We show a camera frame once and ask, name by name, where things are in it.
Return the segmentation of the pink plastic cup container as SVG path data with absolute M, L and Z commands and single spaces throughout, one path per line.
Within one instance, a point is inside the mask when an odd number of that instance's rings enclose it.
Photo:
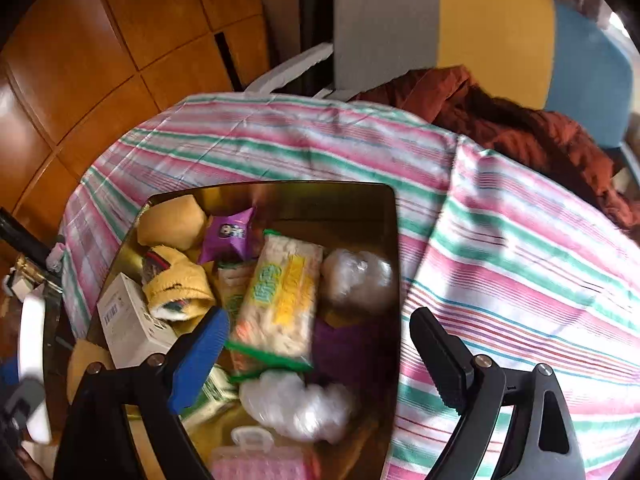
M 293 479 L 319 477 L 311 454 L 300 446 L 279 446 L 259 426 L 231 431 L 231 446 L 215 448 L 209 471 L 213 479 Z

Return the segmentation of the striped pink green bedsheet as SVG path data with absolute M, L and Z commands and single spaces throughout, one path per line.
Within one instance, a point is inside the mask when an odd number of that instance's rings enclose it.
M 413 114 L 300 96 L 189 96 L 85 172 L 60 226 L 72 330 L 153 194 L 246 180 L 378 182 L 396 193 L 402 310 L 504 367 L 549 364 L 586 475 L 608 478 L 639 430 L 639 249 L 553 181 Z

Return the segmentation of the wooden wardrobe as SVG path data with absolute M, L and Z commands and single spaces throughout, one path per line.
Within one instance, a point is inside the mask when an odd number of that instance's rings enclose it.
M 262 0 L 36 0 L 1 50 L 1 203 L 45 243 L 122 134 L 269 67 Z

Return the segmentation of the grey yellow blue chair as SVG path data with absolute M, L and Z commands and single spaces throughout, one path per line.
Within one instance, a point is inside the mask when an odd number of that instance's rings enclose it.
M 639 116 L 636 66 L 612 29 L 554 0 L 300 0 L 300 21 L 326 41 L 250 84 L 271 93 L 330 62 L 310 91 L 345 101 L 409 70 L 462 65 L 492 96 L 562 113 L 579 122 L 631 172 L 627 142 Z

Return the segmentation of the purple snack packet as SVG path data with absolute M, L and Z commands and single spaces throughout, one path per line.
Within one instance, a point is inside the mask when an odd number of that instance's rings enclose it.
M 254 208 L 248 208 L 230 216 L 211 216 L 198 263 L 249 259 L 252 255 L 250 222 L 253 214 Z
M 365 325 L 333 327 L 326 321 L 314 323 L 311 382 L 342 384 L 359 390 L 367 381 L 371 356 L 371 334 Z

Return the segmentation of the white small carton box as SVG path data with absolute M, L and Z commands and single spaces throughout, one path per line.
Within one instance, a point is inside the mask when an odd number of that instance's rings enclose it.
M 98 302 L 108 351 L 116 368 L 140 365 L 154 353 L 166 354 L 176 342 L 174 330 L 150 315 L 142 288 L 119 273 Z

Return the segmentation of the yellow sponge wedge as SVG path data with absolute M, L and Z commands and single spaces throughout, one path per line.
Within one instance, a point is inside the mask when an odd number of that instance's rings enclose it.
M 142 246 L 165 245 L 185 252 L 203 237 L 207 214 L 195 198 L 183 195 L 146 210 L 137 227 L 137 240 Z

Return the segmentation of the green white small box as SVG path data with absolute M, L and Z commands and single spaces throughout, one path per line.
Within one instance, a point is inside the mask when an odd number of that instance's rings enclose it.
M 238 388 L 230 382 L 227 372 L 215 365 L 195 401 L 180 413 L 182 426 L 186 431 L 191 431 L 218 413 L 228 410 L 236 400 Z

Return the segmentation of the rust red jacket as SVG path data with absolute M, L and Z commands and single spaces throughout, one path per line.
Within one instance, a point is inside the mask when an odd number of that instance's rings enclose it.
M 639 204 L 616 191 L 614 162 L 585 128 L 563 114 L 490 96 L 463 65 L 410 70 L 353 99 L 395 107 L 468 136 L 559 183 L 619 228 L 639 226 Z

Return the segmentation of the yellow knitted sock ball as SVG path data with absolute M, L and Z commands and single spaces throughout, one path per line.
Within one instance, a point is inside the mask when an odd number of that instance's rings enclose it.
M 205 270 L 175 248 L 150 248 L 143 256 L 141 281 L 148 310 L 158 320 L 186 322 L 215 304 Z

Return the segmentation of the yellow sponge block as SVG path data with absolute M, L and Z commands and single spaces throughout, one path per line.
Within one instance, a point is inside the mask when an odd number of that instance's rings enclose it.
M 87 367 L 94 362 L 101 363 L 107 370 L 114 368 L 110 352 L 85 339 L 77 339 L 67 365 L 66 396 L 72 404 L 82 376 Z

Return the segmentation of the gold metal tin box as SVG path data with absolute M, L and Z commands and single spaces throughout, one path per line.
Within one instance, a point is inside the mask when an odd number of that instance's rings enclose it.
M 395 194 L 245 182 L 151 196 L 99 315 L 59 479 L 145 475 L 136 408 L 168 479 L 377 479 L 399 375 Z

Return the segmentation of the yellow green cracker pack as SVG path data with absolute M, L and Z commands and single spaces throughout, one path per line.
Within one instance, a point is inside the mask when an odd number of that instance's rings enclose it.
M 262 252 L 226 342 L 234 382 L 265 370 L 312 369 L 322 260 L 322 246 L 265 230 Z

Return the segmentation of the rice cracker snack pack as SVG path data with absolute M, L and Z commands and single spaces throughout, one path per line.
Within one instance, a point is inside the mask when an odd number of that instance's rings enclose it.
M 217 289 L 222 306 L 227 310 L 230 322 L 235 324 L 245 293 L 253 277 L 256 262 L 247 261 L 218 266 Z

